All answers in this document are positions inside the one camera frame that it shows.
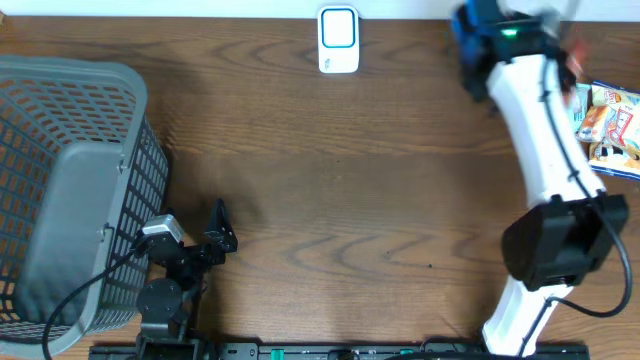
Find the gray plastic basket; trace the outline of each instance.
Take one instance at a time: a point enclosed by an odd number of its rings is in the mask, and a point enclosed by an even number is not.
[[[167,159],[132,69],[0,57],[0,353],[41,357],[47,318],[124,255],[160,210]],[[126,324],[146,280],[133,259],[78,296],[51,332],[52,354]]]

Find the green led light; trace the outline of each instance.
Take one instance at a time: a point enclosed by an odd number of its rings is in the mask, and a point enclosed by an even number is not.
[[[281,349],[271,350],[271,360],[284,360],[284,350],[281,350]]]
[[[508,38],[513,38],[516,37],[518,35],[518,29],[504,29],[501,30],[502,31],[502,35],[508,37]]]

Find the green connector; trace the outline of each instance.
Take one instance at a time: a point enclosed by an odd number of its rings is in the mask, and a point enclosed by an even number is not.
[[[271,360],[284,360],[284,350],[271,350]]]

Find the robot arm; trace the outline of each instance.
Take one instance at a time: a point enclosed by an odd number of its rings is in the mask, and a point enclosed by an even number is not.
[[[502,240],[510,275],[482,331],[487,349],[497,355],[533,354],[557,305],[547,299],[567,296],[606,258],[611,241],[586,193],[599,201],[618,233],[627,218],[624,199],[605,194],[571,131],[562,101],[561,76],[566,77],[567,71],[559,59],[564,54],[557,48],[550,51],[549,44],[556,41],[548,25],[544,15],[506,17],[495,0],[469,0],[453,22],[465,87],[477,100],[490,96],[503,114],[530,209]],[[547,104],[542,97],[543,76]],[[572,176],[560,143],[584,190]]]
[[[172,215],[157,216],[144,225],[134,248],[136,256],[166,269],[164,278],[146,284],[136,300],[142,314],[136,359],[217,358],[206,336],[195,328],[204,276],[225,263],[225,254],[238,249],[238,239],[218,200],[205,230],[204,244],[185,246],[184,231]]]
[[[489,95],[500,108],[509,128],[522,169],[529,208],[551,201],[554,195],[562,200],[585,198],[570,170],[552,132],[544,103],[541,101],[541,77],[545,55],[521,56],[511,63],[499,62],[487,80]],[[562,102],[558,65],[551,60],[547,69],[549,102],[552,121],[561,136],[573,166],[592,197],[605,192],[605,187],[587,163],[586,156],[575,140]]]

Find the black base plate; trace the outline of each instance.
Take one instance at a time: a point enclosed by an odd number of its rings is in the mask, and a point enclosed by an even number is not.
[[[431,359],[515,359],[488,354],[481,345],[462,342],[425,342],[423,345],[257,345],[253,343],[217,344],[209,360],[386,360],[405,355],[406,360]],[[181,356],[162,356],[163,360],[182,360]],[[136,359],[135,346],[94,346],[90,360]],[[538,345],[527,359],[589,360],[584,345]]]

